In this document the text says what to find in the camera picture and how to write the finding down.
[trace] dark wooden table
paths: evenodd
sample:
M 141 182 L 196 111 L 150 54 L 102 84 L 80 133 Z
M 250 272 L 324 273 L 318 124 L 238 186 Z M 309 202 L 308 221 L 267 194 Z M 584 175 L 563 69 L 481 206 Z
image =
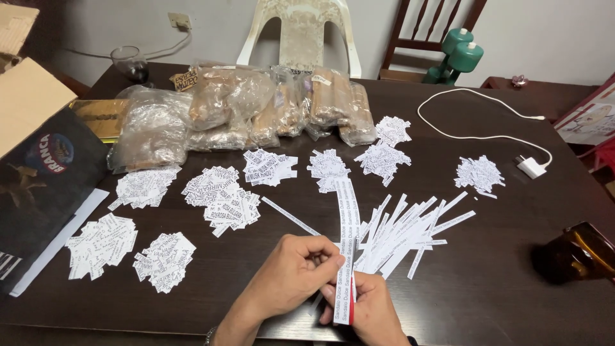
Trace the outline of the dark wooden table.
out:
M 528 98 L 536 104 L 540 115 L 545 116 L 551 123 L 564 116 L 599 87 L 540 81 L 529 81 L 523 87 L 515 87 L 510 78 L 502 77 L 489 77 L 481 86 L 486 89 L 502 89 L 528 94 Z
M 155 64 L 151 79 L 170 87 L 167 78 L 183 72 L 182 65 Z M 414 280 L 406 275 L 415 251 L 391 274 L 387 283 L 404 331 L 422 345 L 578 345 L 615 344 L 615 287 L 607 280 L 554 287 L 531 269 L 528 249 L 546 243 L 565 227 L 581 220 L 592 222 L 606 236 L 615 238 L 615 207 L 547 121 L 521 119 L 502 106 L 466 93 L 446 94 L 423 109 L 424 116 L 441 130 L 456 135 L 507 134 L 532 141 L 553 153 L 546 175 L 530 180 L 513 162 L 518 155 L 546 157 L 527 145 L 509 140 L 453 140 L 439 135 L 416 116 L 416 107 L 430 95 L 448 89 L 404 82 L 361 81 L 369 94 L 375 122 L 384 115 L 412 122 L 412 141 L 397 149 L 412 158 L 400 166 L 392 183 L 363 175 L 353 159 L 366 147 L 349 148 L 333 135 L 313 142 L 307 135 L 282 139 L 280 148 L 269 149 L 299 157 L 297 179 L 278 187 L 240 185 L 267 196 L 288 212 L 329 236 L 339 237 L 339 216 L 334 193 L 318 193 L 316 179 L 305 169 L 310 152 L 335 148 L 352 172 L 363 219 L 390 193 L 402 193 L 409 203 L 431 196 L 453 199 L 462 190 L 454 186 L 459 157 L 494 161 L 506 187 L 495 187 L 498 199 L 466 197 L 446 215 L 451 219 L 469 210 L 477 215 L 441 233 L 448 244 L 427 251 Z M 88 98 L 113 97 L 128 86 L 110 68 L 93 86 Z M 534 106 L 518 92 L 481 90 L 502 99 L 522 114 L 535 114 Z M 227 231 L 219 239 L 203 221 L 202 208 L 188 206 L 180 191 L 204 167 L 234 166 L 245 161 L 240 151 L 191 153 L 178 178 L 169 187 L 160 207 L 133 210 L 123 206 L 115 215 L 132 218 L 139 235 L 135 252 L 162 232 L 182 231 L 196 246 L 186 278 L 170 294 L 157 294 L 139 282 L 131 256 L 118 267 L 105 268 L 93 282 L 68 280 L 69 250 L 62 249 L 26 292 L 0 306 L 0 323 L 61 328 L 205 334 L 218 324 L 284 233 L 307 235 L 294 223 L 261 203 L 262 216 L 245 230 Z M 111 195 L 90 216 L 108 213 L 115 200 L 116 181 L 109 175 L 100 188 Z M 396 203 L 389 203 L 392 212 Z M 267 320 L 259 337 L 273 339 L 352 340 L 348 328 L 319 326 L 307 314 L 313 298 L 294 312 Z

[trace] white wall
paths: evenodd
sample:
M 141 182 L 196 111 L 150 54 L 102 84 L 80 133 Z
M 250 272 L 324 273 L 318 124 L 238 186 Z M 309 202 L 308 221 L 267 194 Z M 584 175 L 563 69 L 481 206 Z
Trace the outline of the white wall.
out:
M 134 45 L 144 52 L 172 46 L 184 33 L 169 25 L 167 12 L 189 14 L 192 42 L 173 56 L 158 62 L 189 64 L 195 58 L 233 62 L 247 36 L 255 0 L 64 0 L 64 16 L 57 46 L 108 54 L 117 46 Z M 364 78 L 376 78 L 388 42 L 398 0 L 347 0 Z M 460 18 L 471 0 L 462 0 Z M 410 37 L 420 3 L 411 1 L 403 37 Z M 424 23 L 430 23 L 437 1 L 431 0 Z M 441 33 L 453 6 L 446 0 L 434 33 Z M 477 69 L 462 74 L 457 85 L 480 86 L 488 76 L 511 77 L 524 73 L 533 80 L 600 84 L 615 71 L 615 1 L 613 0 L 489 0 L 473 33 L 485 49 Z M 452 28 L 460 25 L 456 20 Z M 277 62 L 279 31 L 273 23 L 257 45 L 251 63 Z M 417 38 L 424 38 L 421 27 Z M 325 45 L 325 65 L 347 68 L 341 37 L 336 30 Z M 406 55 L 433 59 L 442 54 L 412 52 Z M 49 52 L 51 59 L 67 74 L 92 85 L 109 67 L 110 60 L 84 57 L 63 50 Z

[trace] white charging cable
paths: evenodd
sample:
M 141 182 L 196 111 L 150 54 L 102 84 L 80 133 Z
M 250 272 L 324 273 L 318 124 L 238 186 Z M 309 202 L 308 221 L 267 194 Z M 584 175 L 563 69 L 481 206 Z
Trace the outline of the white charging cable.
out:
M 494 100 L 497 101 L 501 104 L 503 104 L 506 108 L 510 109 L 513 113 L 515 113 L 516 115 L 520 116 L 521 118 L 526 118 L 526 119 L 535 119 L 535 120 L 544 120 L 545 117 L 543 116 L 525 116 L 525 115 L 521 115 L 519 114 L 517 111 L 515 111 L 514 109 L 512 109 L 510 106 L 508 106 L 506 103 L 502 102 L 501 100 L 498 100 L 496 98 L 493 97 L 489 97 L 487 95 L 483 95 L 479 92 L 476 92 L 474 90 L 470 90 L 470 89 L 466 89 L 466 88 L 461 88 L 461 89 L 452 89 L 452 90 L 447 90 L 447 91 L 443 91 L 443 92 L 439 92 L 437 94 L 432 95 L 431 97 L 429 97 L 427 100 L 425 100 L 423 103 L 421 103 L 421 105 L 416 109 L 416 114 L 419 116 L 419 118 L 421 118 L 425 123 L 427 123 L 427 125 L 431 126 L 431 128 L 433 128 L 434 130 L 438 131 L 439 133 L 450 137 L 450 138 L 454 138 L 454 139 L 494 139 L 494 138 L 508 138 L 508 139 L 512 139 L 512 140 L 516 140 L 518 142 L 521 143 L 525 143 L 528 145 L 531 145 L 532 147 L 538 148 L 544 152 L 546 152 L 549 155 L 549 160 L 547 161 L 547 163 L 545 164 L 540 164 L 538 165 L 536 163 L 536 161 L 533 158 L 529 158 L 529 159 L 525 159 L 523 157 L 521 157 L 523 159 L 523 161 L 519 162 L 519 165 L 517 165 L 517 167 L 519 167 L 519 169 L 521 169 L 523 172 L 526 172 L 532 179 L 535 179 L 536 177 L 538 177 L 539 175 L 542 175 L 543 173 L 545 173 L 545 168 L 551 164 L 551 161 L 553 161 L 553 155 L 551 155 L 551 153 L 546 150 L 545 148 L 533 144 L 533 143 L 529 143 L 525 140 L 522 139 L 518 139 L 515 137 L 511 137 L 511 136 L 506 136 L 506 135 L 495 135 L 495 136 L 489 136 L 489 137 L 456 137 L 453 135 L 449 135 L 446 134 L 440 130 L 438 130 L 435 126 L 433 126 L 429 121 L 425 120 L 425 118 L 423 118 L 423 116 L 421 115 L 421 107 L 423 107 L 423 105 L 427 102 L 429 102 L 429 100 L 431 100 L 432 98 L 438 96 L 438 95 L 442 95 L 442 94 L 446 94 L 447 92 L 453 92 L 453 91 L 469 91 L 472 93 L 475 93 L 477 95 L 480 95 L 484 98 L 490 99 L 490 100 Z

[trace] plug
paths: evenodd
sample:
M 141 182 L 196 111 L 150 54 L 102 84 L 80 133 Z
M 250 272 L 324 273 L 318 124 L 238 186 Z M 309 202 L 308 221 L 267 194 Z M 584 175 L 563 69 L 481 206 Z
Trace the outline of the plug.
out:
M 547 172 L 541 165 L 536 162 L 534 158 L 526 159 L 523 156 L 519 156 L 516 158 L 516 160 L 518 162 L 517 168 L 522 170 L 532 179 L 536 179 Z

